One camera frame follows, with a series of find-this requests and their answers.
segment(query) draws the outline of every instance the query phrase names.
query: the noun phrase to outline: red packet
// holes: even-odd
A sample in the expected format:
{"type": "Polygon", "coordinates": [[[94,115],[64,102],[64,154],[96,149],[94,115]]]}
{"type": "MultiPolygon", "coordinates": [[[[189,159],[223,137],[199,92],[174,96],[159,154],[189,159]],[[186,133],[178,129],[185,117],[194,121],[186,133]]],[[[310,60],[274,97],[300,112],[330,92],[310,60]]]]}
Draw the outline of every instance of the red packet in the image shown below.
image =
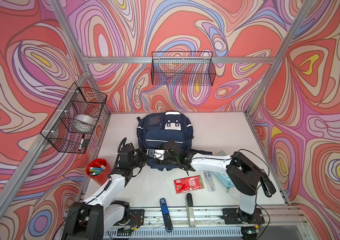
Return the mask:
{"type": "Polygon", "coordinates": [[[176,179],[174,180],[174,185],[177,193],[188,192],[203,188],[201,175],[176,179]]]}

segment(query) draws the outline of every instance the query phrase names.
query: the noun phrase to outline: white tabletop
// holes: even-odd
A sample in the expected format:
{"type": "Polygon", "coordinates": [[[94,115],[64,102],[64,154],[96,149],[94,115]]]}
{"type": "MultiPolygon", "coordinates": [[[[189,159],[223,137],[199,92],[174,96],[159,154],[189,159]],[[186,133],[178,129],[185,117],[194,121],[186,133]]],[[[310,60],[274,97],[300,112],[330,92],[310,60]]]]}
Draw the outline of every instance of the white tabletop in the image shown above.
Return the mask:
{"type": "MultiPolygon", "coordinates": [[[[126,143],[132,142],[138,148],[137,117],[143,118],[146,115],[146,113],[112,114],[98,158],[105,158],[111,166],[114,166],[118,145],[124,137],[127,137],[126,143]]],[[[211,151],[213,154],[223,150],[228,155],[232,155],[235,151],[243,148],[254,152],[264,160],[243,113],[186,113],[185,115],[190,119],[194,129],[193,149],[211,151]]],[[[266,164],[256,156],[246,151],[243,151],[243,154],[259,168],[268,172],[266,164]]],[[[135,169],[134,174],[137,174],[138,171],[139,169],[135,169]]],[[[202,171],[189,171],[189,175],[201,175],[206,186],[202,171]]],[[[131,178],[127,186],[115,197],[115,200],[129,202],[130,207],[158,207],[159,199],[164,197],[169,207],[185,206],[186,193],[177,194],[174,186],[174,180],[183,177],[187,177],[187,174],[181,169],[159,171],[145,166],[137,177],[131,178]]],[[[260,205],[285,204],[273,176],[270,175],[269,178],[277,192],[268,198],[260,187],[257,203],[260,205]]],[[[208,192],[207,188],[190,192],[193,196],[194,206],[239,205],[240,192],[235,187],[230,188],[227,193],[227,189],[215,176],[213,182],[216,188],[214,192],[208,192]]],[[[100,185],[91,179],[85,199],[99,187],[100,185]]]]}

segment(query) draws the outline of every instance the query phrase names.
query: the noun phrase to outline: psychedelic swirl pattern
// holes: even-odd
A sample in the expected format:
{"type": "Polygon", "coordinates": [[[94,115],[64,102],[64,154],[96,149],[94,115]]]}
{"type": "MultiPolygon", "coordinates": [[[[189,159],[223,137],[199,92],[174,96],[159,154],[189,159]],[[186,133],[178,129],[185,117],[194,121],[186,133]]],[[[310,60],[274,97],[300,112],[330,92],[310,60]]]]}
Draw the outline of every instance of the psychedelic swirl pattern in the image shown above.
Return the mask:
{"type": "Polygon", "coordinates": [[[340,240],[340,0],[316,3],[251,118],[290,201],[340,240]]]}
{"type": "MultiPolygon", "coordinates": [[[[89,0],[65,12],[84,55],[204,51],[274,56],[300,1],[89,0]]],[[[209,86],[153,86],[150,64],[92,64],[111,112],[243,111],[267,64],[216,64],[209,86]]]]}
{"type": "MultiPolygon", "coordinates": [[[[80,75],[48,0],[0,0],[0,191],[80,75]]],[[[52,238],[79,192],[104,121],[86,154],[46,147],[0,221],[0,240],[52,238]]]]}

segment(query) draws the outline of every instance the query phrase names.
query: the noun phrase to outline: white robot arm segment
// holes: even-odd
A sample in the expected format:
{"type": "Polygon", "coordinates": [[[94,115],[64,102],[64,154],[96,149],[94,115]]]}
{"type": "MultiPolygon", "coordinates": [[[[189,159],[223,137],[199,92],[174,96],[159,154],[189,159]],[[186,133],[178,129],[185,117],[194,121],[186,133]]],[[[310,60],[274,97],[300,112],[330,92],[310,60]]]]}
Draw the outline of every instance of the white robot arm segment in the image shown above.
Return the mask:
{"type": "Polygon", "coordinates": [[[110,175],[110,177],[111,178],[91,195],[91,197],[85,199],[84,202],[88,202],[89,205],[100,204],[104,209],[108,208],[115,196],[125,187],[124,176],[113,174],[110,175]]]}
{"type": "Polygon", "coordinates": [[[190,165],[196,171],[212,171],[226,174],[226,166],[230,164],[231,156],[211,156],[200,153],[192,157],[190,165]]]}

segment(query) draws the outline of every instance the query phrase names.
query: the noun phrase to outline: colored marker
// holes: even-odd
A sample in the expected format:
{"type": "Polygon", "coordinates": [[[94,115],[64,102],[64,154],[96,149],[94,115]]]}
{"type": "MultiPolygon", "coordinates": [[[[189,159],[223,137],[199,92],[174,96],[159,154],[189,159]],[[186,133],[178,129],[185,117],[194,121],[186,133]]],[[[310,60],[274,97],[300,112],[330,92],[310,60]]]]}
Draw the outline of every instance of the colored marker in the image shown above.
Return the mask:
{"type": "Polygon", "coordinates": [[[103,171],[103,168],[100,168],[100,167],[91,167],[90,169],[92,169],[92,170],[98,170],[98,171],[103,171]]]}
{"type": "Polygon", "coordinates": [[[93,173],[91,173],[91,176],[97,176],[97,175],[100,175],[102,172],[101,171],[99,171],[99,172],[93,172],[93,173]]]}

